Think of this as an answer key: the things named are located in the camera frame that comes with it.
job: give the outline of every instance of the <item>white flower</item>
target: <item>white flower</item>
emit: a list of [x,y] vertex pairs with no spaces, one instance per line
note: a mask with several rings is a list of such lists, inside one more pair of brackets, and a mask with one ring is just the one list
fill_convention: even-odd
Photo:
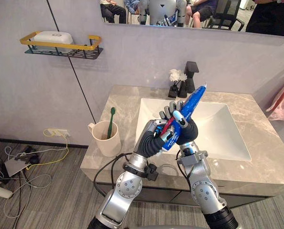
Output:
[[188,78],[188,77],[187,77],[186,74],[184,74],[183,72],[181,72],[181,73],[179,74],[179,80],[185,81],[187,78]]
[[170,70],[170,81],[175,82],[179,80],[179,71],[176,69]]

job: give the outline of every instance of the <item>jeans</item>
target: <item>jeans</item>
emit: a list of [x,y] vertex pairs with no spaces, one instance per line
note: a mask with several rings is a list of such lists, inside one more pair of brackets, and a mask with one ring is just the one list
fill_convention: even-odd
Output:
[[119,15],[119,24],[126,24],[126,10],[121,6],[112,4],[101,4],[102,17],[106,18],[109,23],[114,23],[114,15]]

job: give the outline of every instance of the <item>yellow cable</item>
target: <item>yellow cable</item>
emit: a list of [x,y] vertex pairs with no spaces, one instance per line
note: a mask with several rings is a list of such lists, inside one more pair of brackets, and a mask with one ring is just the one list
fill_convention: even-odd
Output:
[[[49,129],[43,130],[43,135],[45,135],[46,137],[53,137],[53,136],[56,136],[56,135],[47,135],[47,134],[45,133],[46,130],[49,130]],[[69,153],[68,140],[67,140],[67,138],[66,138],[61,132],[59,132],[59,133],[60,133],[60,135],[66,140],[66,148],[65,148],[65,149],[67,150],[66,154],[65,154],[62,158],[60,158],[60,159],[58,159],[58,160],[56,160],[56,161],[51,161],[51,162],[47,162],[47,163],[41,163],[41,164],[30,165],[29,167],[26,167],[27,170],[30,170],[33,166],[49,165],[49,164],[53,164],[53,163],[56,163],[56,162],[59,162],[59,161],[62,161],[63,159],[65,159],[65,157],[66,157],[66,156],[68,155],[68,153]]]

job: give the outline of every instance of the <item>green toothbrush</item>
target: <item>green toothbrush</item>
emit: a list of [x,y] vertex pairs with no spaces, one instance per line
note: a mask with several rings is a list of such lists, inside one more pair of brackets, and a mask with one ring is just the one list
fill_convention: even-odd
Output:
[[110,118],[107,139],[109,139],[112,135],[112,118],[113,118],[113,115],[115,114],[115,108],[114,107],[112,107],[112,109],[110,110],[110,113],[111,113],[112,117]]

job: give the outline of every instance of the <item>blue toothpaste tube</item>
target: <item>blue toothpaste tube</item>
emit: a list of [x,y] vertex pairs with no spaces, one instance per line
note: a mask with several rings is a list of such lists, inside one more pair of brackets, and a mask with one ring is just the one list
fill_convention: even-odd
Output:
[[[185,119],[189,119],[191,117],[192,113],[194,112],[196,106],[198,105],[199,101],[201,100],[204,92],[206,91],[207,85],[204,84],[197,88],[190,97],[185,101],[184,106],[180,113],[185,117]],[[180,134],[181,134],[181,127],[178,125],[178,123],[175,121],[174,117],[170,119],[170,121],[166,124],[166,126],[163,129],[164,133],[170,125],[173,125],[175,128],[175,133],[171,139],[169,139],[165,145],[162,147],[163,151],[169,151],[170,148],[177,142]]]

